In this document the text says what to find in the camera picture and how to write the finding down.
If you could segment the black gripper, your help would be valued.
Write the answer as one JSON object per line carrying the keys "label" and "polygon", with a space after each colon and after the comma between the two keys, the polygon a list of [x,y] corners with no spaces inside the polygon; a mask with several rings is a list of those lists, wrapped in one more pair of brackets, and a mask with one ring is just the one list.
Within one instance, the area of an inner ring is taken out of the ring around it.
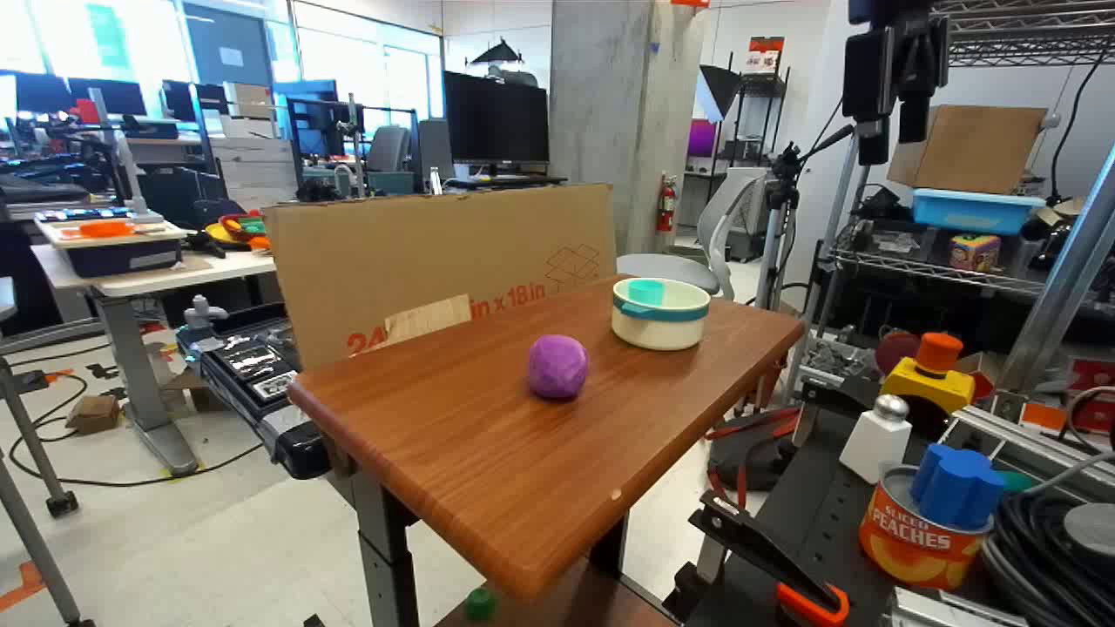
{"label": "black gripper", "polygon": [[884,163],[893,119],[902,143],[925,140],[929,97],[947,83],[947,14],[933,0],[848,0],[848,21],[843,114],[858,159]]}

